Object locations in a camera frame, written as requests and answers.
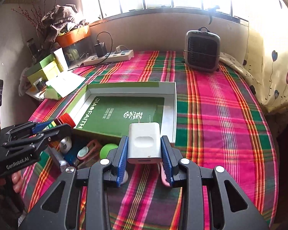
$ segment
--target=chinese characters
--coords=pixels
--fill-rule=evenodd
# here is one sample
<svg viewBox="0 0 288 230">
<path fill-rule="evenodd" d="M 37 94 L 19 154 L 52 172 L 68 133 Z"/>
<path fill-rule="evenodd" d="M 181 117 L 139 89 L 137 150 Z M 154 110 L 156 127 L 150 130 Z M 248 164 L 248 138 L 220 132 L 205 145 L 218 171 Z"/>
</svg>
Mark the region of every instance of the chinese characters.
<svg viewBox="0 0 288 230">
<path fill-rule="evenodd" d="M 124 118 L 129 118 L 130 120 L 142 119 L 143 112 L 127 111 L 124 113 Z"/>
<path fill-rule="evenodd" d="M 114 111 L 114 108 L 107 108 L 107 110 L 105 111 L 105 114 L 103 115 L 103 119 L 109 119 L 113 111 Z"/>
</svg>

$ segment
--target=red bottle cap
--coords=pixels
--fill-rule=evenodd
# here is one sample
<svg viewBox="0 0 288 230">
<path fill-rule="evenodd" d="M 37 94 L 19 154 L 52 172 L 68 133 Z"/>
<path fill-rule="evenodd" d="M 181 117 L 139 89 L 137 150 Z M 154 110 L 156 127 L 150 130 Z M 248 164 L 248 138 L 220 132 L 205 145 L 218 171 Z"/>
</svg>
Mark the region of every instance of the red bottle cap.
<svg viewBox="0 0 288 230">
<path fill-rule="evenodd" d="M 58 119 L 62 123 L 69 124 L 71 126 L 71 128 L 74 128 L 76 126 L 74 120 L 72 120 L 72 118 L 70 117 L 70 115 L 68 113 L 65 113 L 65 114 L 61 115 L 60 117 L 58 117 Z"/>
</svg>

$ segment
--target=bed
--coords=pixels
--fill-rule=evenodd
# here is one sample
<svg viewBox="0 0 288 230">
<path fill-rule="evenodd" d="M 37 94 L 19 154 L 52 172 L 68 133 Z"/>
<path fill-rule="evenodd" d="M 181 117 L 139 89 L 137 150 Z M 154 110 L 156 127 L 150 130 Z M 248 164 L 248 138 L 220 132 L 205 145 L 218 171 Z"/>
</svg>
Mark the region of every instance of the bed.
<svg viewBox="0 0 288 230">
<path fill-rule="evenodd" d="M 45 100 L 30 120 L 46 121 L 61 115 L 88 83 L 175 81 L 177 132 L 175 147 L 198 165 L 222 165 L 253 201 L 271 226 L 276 213 L 278 170 L 270 131 L 249 87 L 230 67 L 220 63 L 214 73 L 202 73 L 183 63 L 176 52 L 143 51 L 125 62 L 81 67 L 74 71 L 84 83 L 60 101 Z M 108 189 L 112 229 L 173 229 L 180 215 L 180 189 L 162 185 L 157 165 L 127 165 L 128 182 Z M 30 210 L 59 176 L 48 154 L 23 170 L 21 195 Z M 85 194 L 80 226 L 85 229 Z M 209 229 L 207 196 L 205 229 Z"/>
</svg>

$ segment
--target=white power adapter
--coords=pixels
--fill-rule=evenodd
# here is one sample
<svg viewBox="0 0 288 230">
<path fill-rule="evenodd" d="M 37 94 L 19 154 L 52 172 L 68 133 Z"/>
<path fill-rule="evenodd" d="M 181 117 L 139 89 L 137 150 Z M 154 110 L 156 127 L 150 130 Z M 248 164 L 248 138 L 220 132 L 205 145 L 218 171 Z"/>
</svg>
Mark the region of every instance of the white power adapter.
<svg viewBox="0 0 288 230">
<path fill-rule="evenodd" d="M 159 123 L 130 124 L 127 160 L 132 164 L 162 161 Z"/>
</svg>

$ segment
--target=phone charger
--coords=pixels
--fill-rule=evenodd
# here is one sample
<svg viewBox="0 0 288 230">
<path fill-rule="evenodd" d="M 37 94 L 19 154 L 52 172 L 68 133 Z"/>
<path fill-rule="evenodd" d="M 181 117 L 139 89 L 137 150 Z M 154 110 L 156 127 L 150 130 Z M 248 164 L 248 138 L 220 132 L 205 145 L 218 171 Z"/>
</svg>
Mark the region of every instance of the phone charger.
<svg viewBox="0 0 288 230">
<path fill-rule="evenodd" d="M 103 57 L 107 54 L 107 49 L 104 42 L 97 43 L 94 45 L 94 48 L 98 57 Z"/>
<path fill-rule="evenodd" d="M 159 123 L 130 124 L 127 160 L 132 164 L 162 161 Z"/>
</svg>

